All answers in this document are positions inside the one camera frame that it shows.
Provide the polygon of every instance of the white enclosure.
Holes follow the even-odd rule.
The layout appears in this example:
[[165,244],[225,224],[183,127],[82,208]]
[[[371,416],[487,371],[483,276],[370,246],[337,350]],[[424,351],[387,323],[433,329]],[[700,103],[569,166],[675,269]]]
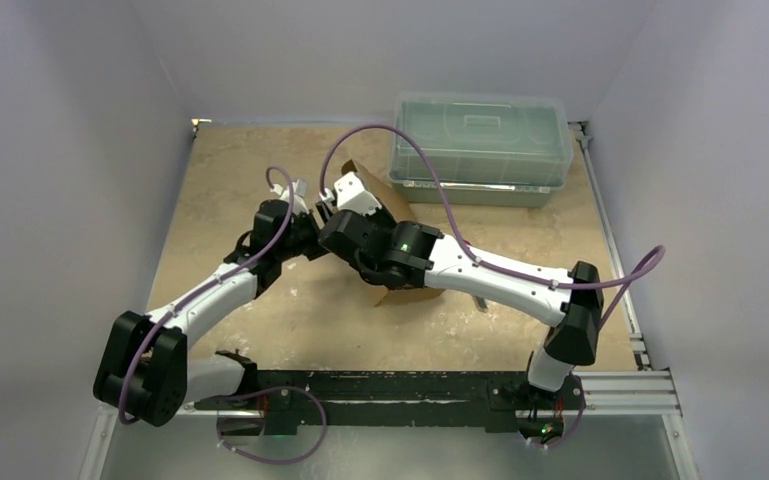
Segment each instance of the white enclosure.
[[0,0],[0,478],[74,478],[146,306],[191,117],[392,118],[403,90],[589,121],[704,478],[769,478],[769,2]]

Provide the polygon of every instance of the floor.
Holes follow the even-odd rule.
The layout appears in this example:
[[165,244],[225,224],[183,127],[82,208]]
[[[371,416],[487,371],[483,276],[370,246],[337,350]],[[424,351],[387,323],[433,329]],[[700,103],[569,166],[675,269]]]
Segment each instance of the floor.
[[[222,127],[199,131],[152,290],[161,306],[210,275],[251,228],[259,203],[272,198],[263,177],[281,165],[308,181],[315,202],[323,155],[345,127]],[[477,247],[528,263],[595,264],[611,260],[576,145],[566,186],[543,209],[454,206],[464,236]],[[386,178],[390,136],[366,131],[338,150],[328,182],[353,159]],[[420,222],[449,232],[442,207],[414,204]],[[466,294],[409,305],[373,307],[357,273],[332,256],[285,264],[259,299],[229,315],[193,348],[193,358],[239,349],[260,368],[371,370],[522,370],[546,327],[525,314]],[[606,303],[613,291],[605,292]],[[629,371],[636,364],[618,308],[601,332],[596,364],[581,370]]]

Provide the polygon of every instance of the black bracket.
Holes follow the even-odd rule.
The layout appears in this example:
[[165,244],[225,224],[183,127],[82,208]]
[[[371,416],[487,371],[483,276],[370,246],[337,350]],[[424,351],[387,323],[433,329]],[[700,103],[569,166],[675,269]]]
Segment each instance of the black bracket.
[[[271,199],[261,202],[254,216],[252,229],[237,240],[234,250],[225,256],[225,263],[242,264],[249,257],[260,252],[275,236],[287,214],[287,202]],[[281,276],[283,262],[304,255],[308,260],[328,253],[319,245],[319,226],[312,214],[299,213],[292,216],[288,228],[269,252],[249,271],[257,275],[257,293],[259,297]]]
[[393,290],[424,287],[428,260],[440,230],[403,221],[383,227],[353,211],[335,213],[319,234],[319,243],[360,273],[371,285]]
[[[599,270],[586,262],[576,263],[569,276],[577,284],[599,282]],[[564,319],[546,334],[546,353],[569,365],[593,365],[604,303],[601,290],[573,290],[569,303],[561,306]]]
[[[113,322],[93,383],[93,396],[119,405],[125,373],[140,343],[154,326],[148,317],[128,311]],[[175,416],[187,392],[187,336],[162,328],[151,345],[151,357],[140,360],[128,384],[125,411],[159,427]]]

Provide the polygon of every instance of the metal frame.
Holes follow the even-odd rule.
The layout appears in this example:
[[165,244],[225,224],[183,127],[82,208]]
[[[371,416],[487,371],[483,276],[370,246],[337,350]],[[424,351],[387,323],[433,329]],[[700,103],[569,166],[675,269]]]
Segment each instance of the metal frame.
[[[586,141],[582,148],[584,165],[593,191],[599,218],[602,222],[605,243],[611,257],[612,272],[616,277],[624,276],[616,241],[614,240],[607,212],[602,202],[599,185],[593,171],[589,149]],[[684,425],[681,418],[681,407],[676,396],[675,386],[669,371],[652,371],[646,343],[640,332],[640,325],[634,312],[631,298],[623,299],[626,324],[629,329],[632,350],[638,360],[638,372],[579,372],[584,387],[588,407],[584,415],[660,415],[664,429],[667,432],[667,443],[676,465],[676,471],[682,480],[697,480],[698,471],[693,462],[690,448],[687,444]],[[567,411],[567,415],[577,412]],[[215,411],[195,410],[192,405],[184,405],[176,416],[217,416],[224,417],[257,417],[256,411]],[[527,412],[517,412],[525,416]],[[97,480],[101,478],[110,441],[118,426],[116,410],[103,405],[96,418],[87,455],[81,468],[79,479]]]

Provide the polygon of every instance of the cable clip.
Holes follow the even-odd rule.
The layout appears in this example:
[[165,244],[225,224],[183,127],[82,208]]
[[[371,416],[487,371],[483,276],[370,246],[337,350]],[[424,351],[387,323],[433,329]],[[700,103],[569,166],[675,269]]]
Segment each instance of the cable clip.
[[293,194],[299,198],[304,198],[307,193],[307,182],[304,179],[297,178],[293,182]]
[[319,192],[319,199],[328,205],[334,205],[334,202],[337,201],[337,197],[334,196],[334,192],[332,192],[331,189],[327,187],[325,188],[325,192]]

